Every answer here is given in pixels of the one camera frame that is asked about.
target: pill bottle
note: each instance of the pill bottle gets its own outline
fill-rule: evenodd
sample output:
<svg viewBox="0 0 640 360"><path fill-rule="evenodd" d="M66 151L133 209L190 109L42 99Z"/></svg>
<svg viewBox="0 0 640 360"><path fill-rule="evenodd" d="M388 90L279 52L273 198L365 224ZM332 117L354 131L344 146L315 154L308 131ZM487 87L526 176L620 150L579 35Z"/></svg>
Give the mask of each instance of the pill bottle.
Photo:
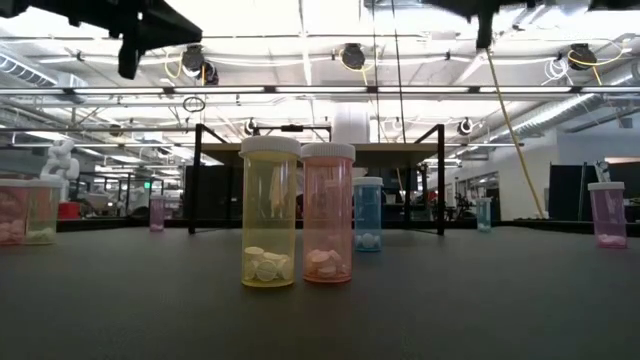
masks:
<svg viewBox="0 0 640 360"><path fill-rule="evenodd" d="M149 231L164 231L164 196L152 195L149 198Z"/></svg>
<svg viewBox="0 0 640 360"><path fill-rule="evenodd" d="M293 284L296 167L300 143L279 136L242 141L242 283L252 287Z"/></svg>
<svg viewBox="0 0 640 360"><path fill-rule="evenodd" d="M29 209L27 180L0 179L0 245L24 243Z"/></svg>
<svg viewBox="0 0 640 360"><path fill-rule="evenodd" d="M476 221L478 231L491 231L491 198L476 199Z"/></svg>
<svg viewBox="0 0 640 360"><path fill-rule="evenodd" d="M352 145L308 144L304 163L304 279L339 283L351 280L353 188Z"/></svg>
<svg viewBox="0 0 640 360"><path fill-rule="evenodd" d="M354 228L356 251L382 249L382 178L353 179Z"/></svg>
<svg viewBox="0 0 640 360"><path fill-rule="evenodd" d="M62 182L29 180L25 245L53 244L58 224Z"/></svg>
<svg viewBox="0 0 640 360"><path fill-rule="evenodd" d="M588 185L593 229L598 247L626 249L627 220L624 213L624 183L600 182Z"/></svg>

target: wall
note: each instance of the wall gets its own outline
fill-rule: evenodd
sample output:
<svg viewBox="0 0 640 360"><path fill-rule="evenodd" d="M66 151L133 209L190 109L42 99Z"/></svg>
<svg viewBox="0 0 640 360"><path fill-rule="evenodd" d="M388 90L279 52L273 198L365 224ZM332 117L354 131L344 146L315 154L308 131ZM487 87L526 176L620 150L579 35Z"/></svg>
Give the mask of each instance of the wall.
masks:
<svg viewBox="0 0 640 360"><path fill-rule="evenodd" d="M582 165L605 157L640 156L640 119L633 129L621 129L615 121L574 134L558 134L560 164Z"/></svg>
<svg viewBox="0 0 640 360"><path fill-rule="evenodd" d="M549 165L558 163L556 132L549 131L542 138L526 139L524 143L522 150L529 175L544 207L544 190L549 186ZM498 172L500 177L502 220L536 217L536 205L514 148L498 148L490 154L488 161L463 161L462 168L446 171L445 183L452 184L456 181L455 177L460 181L492 172ZM429 189L437 187L436 174L429 178L428 184Z"/></svg>

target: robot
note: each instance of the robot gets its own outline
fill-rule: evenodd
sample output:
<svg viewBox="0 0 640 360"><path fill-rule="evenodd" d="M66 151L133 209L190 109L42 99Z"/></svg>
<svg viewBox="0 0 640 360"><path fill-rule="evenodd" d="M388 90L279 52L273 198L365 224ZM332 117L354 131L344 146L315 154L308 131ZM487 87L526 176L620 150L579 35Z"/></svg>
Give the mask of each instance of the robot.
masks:
<svg viewBox="0 0 640 360"><path fill-rule="evenodd" d="M40 172L42 180L62 182L61 203L69 200L69 180L75 180L80 175L80 164L71 157L74 146L73 140L54 141L48 150L49 159Z"/></svg>

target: red object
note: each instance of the red object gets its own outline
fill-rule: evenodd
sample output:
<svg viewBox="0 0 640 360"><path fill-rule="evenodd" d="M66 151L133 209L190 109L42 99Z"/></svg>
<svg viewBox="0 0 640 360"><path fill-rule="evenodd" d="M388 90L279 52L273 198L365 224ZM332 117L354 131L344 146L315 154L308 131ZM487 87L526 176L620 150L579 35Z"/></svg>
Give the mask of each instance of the red object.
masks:
<svg viewBox="0 0 640 360"><path fill-rule="evenodd" d="M79 203L61 203L58 205L58 219L59 220L74 220L80 219L80 204Z"/></svg>

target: dark table surface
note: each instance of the dark table surface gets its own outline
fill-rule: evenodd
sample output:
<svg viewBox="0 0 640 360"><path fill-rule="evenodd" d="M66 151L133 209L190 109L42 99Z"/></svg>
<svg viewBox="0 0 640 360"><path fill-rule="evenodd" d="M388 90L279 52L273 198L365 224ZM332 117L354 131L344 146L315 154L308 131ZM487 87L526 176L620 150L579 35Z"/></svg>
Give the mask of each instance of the dark table surface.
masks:
<svg viewBox="0 0 640 360"><path fill-rule="evenodd" d="M296 284L274 290L241 285L240 234L0 248L0 359L640 358L636 240L386 231L350 283L305 283L298 261Z"/></svg>

